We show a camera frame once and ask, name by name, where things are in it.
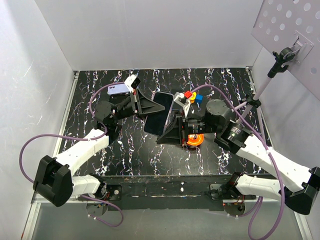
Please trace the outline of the lilac phone case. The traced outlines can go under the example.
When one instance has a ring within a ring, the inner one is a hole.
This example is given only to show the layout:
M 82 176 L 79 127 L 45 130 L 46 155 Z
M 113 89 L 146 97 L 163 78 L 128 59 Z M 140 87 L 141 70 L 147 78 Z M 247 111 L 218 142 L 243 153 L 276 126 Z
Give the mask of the lilac phone case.
M 128 87 L 125 85 L 124 82 L 120 82 L 119 84 L 113 84 L 110 85 L 107 88 L 107 94 L 108 95 L 118 95 L 118 94 L 126 94 L 129 93 L 130 90 L 128 89 Z

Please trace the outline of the clear transparent phone case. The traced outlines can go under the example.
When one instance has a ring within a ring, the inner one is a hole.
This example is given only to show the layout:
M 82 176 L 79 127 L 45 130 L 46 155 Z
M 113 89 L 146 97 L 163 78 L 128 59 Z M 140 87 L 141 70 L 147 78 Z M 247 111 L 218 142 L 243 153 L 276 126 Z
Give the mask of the clear transparent phone case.
M 169 92 L 163 92 L 163 93 L 166 94 L 166 99 L 169 101 L 169 103 L 165 105 L 165 108 L 167 111 L 167 118 L 162 131 L 162 133 L 164 134 L 166 131 L 166 128 L 171 124 L 172 118 L 174 116 L 172 111 L 173 111 L 175 102 L 174 102 L 174 95 L 172 93 L 169 93 Z

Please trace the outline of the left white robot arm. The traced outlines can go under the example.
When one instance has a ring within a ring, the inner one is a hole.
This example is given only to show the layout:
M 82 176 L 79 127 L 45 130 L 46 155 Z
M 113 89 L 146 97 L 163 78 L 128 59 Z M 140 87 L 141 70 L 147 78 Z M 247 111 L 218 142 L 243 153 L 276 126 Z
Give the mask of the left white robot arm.
M 96 126 L 86 135 L 86 140 L 54 157 L 44 156 L 38 165 L 33 190 L 56 207 L 64 205 L 70 197 L 85 194 L 95 200 L 105 199 L 108 194 L 106 181 L 96 174 L 76 176 L 76 171 L 94 154 L 117 140 L 122 129 L 119 120 L 134 115 L 146 118 L 165 110 L 164 105 L 147 98 L 139 89 L 121 103 L 106 100 L 97 103 L 94 109 Z

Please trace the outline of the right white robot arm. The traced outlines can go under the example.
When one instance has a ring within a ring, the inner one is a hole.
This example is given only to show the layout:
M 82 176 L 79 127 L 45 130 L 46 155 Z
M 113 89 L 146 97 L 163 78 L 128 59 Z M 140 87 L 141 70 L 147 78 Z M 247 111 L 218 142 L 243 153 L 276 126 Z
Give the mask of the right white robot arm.
M 275 179 L 252 177 L 235 172 L 230 180 L 213 190 L 219 198 L 237 199 L 240 196 L 260 196 L 280 201 L 291 210 L 308 215 L 320 190 L 319 167 L 299 165 L 271 147 L 265 148 L 254 133 L 231 120 L 232 110 L 222 100 L 206 104 L 203 117 L 186 118 L 176 111 L 158 144 L 185 146 L 189 135 L 215 134 L 214 142 L 226 151 L 261 167 Z

